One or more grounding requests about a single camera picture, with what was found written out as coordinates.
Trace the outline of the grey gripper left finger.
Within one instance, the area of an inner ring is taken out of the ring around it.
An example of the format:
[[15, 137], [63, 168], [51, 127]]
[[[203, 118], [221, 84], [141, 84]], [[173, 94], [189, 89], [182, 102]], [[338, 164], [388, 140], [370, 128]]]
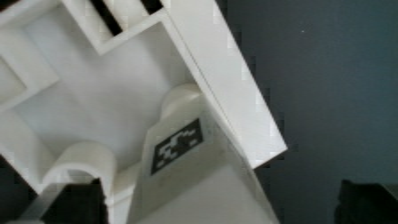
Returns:
[[54, 185], [26, 211], [0, 224], [107, 224], [106, 193], [100, 179]]

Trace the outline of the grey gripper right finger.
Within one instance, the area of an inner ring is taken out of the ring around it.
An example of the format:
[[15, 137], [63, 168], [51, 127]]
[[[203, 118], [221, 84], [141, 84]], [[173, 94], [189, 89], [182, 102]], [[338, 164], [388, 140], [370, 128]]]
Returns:
[[398, 199], [381, 184], [342, 181], [337, 224], [398, 224]]

